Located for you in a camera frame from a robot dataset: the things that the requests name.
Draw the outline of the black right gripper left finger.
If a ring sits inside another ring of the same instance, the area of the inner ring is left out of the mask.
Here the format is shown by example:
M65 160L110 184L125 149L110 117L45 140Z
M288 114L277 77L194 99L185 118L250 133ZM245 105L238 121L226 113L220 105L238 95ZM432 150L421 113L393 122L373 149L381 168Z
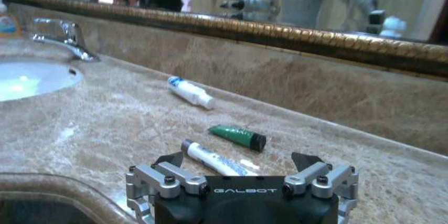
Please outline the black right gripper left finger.
M162 155L150 165L129 167L125 181L126 206L138 223L154 223L150 208L154 198L173 199L181 192L197 197L206 195L206 179L180 168L182 152Z

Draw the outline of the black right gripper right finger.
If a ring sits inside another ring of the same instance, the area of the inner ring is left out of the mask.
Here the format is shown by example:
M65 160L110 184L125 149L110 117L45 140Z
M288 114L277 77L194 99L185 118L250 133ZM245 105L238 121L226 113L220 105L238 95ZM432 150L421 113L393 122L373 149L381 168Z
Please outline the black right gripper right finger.
M320 199L338 197L337 223L348 223L349 213L357 206L358 173L354 167L333 167L317 156L292 152L297 173L284 178L284 196L290 199L306 191Z

